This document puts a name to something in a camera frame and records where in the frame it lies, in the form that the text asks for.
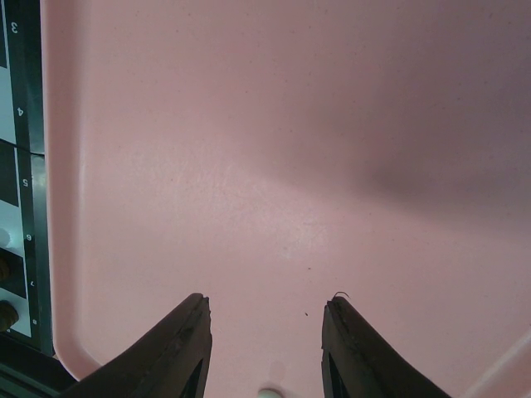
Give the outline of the white pawn chess piece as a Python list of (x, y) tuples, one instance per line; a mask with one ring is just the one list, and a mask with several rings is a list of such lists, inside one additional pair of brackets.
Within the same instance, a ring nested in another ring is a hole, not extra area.
[(283, 396), (275, 389), (264, 388), (258, 391), (257, 398), (283, 398)]

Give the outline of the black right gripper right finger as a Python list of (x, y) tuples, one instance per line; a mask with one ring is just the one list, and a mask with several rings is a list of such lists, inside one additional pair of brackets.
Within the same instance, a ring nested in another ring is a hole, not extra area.
[(447, 397), (348, 302), (324, 307), (321, 361), (326, 397)]

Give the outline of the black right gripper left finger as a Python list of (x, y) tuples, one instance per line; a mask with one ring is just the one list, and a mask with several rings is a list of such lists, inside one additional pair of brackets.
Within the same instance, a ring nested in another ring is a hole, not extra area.
[(209, 299), (190, 294), (63, 397), (203, 397), (212, 352)]

